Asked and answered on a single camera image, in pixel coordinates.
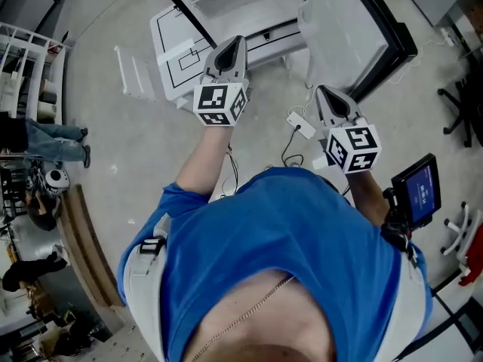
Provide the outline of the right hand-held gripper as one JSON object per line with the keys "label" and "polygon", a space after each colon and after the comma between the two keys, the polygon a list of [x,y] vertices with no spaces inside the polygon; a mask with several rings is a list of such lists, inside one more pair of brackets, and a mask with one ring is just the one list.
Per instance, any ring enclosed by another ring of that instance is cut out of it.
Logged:
{"label": "right hand-held gripper", "polygon": [[375,126],[361,116],[358,104],[344,92],[326,85],[315,89],[315,101],[319,118],[326,126],[316,139],[328,165],[338,167],[344,174],[371,170],[382,145]]}

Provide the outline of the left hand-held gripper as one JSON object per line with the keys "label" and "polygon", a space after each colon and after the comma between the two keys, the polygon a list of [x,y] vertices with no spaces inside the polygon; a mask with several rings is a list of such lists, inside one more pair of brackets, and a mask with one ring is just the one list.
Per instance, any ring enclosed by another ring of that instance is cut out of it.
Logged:
{"label": "left hand-held gripper", "polygon": [[[247,43],[236,35],[213,49],[194,88],[192,111],[205,127],[234,127],[248,103]],[[223,73],[230,77],[218,77]]]}

